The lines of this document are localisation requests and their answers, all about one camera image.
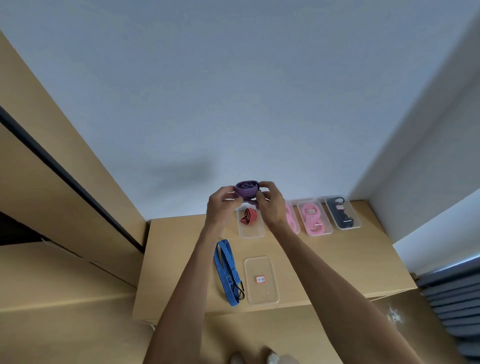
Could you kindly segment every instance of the dark gray curtain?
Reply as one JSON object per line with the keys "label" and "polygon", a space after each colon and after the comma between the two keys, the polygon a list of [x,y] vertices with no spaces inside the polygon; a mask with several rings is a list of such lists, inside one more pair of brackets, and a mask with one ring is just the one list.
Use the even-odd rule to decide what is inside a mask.
{"label": "dark gray curtain", "polygon": [[480,257],[417,280],[458,350],[480,364]]}

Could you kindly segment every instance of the foot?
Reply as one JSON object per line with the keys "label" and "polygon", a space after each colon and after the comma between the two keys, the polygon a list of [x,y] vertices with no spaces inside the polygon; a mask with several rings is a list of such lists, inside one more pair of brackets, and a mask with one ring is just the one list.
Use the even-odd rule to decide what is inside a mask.
{"label": "foot", "polygon": [[245,364],[243,361],[243,356],[239,352],[235,352],[230,357],[229,364]]}
{"label": "foot", "polygon": [[267,360],[265,361],[266,364],[278,364],[280,358],[274,351],[270,351],[267,355]]}

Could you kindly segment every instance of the forearm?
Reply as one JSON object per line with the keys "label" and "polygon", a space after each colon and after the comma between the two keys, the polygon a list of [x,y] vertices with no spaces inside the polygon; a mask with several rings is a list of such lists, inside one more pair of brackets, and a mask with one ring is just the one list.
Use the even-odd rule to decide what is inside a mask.
{"label": "forearm", "polygon": [[204,228],[160,318],[144,364],[196,363],[200,352],[208,272],[219,232]]}
{"label": "forearm", "polygon": [[272,232],[295,269],[330,342],[345,364],[421,363],[386,317],[288,226]]}

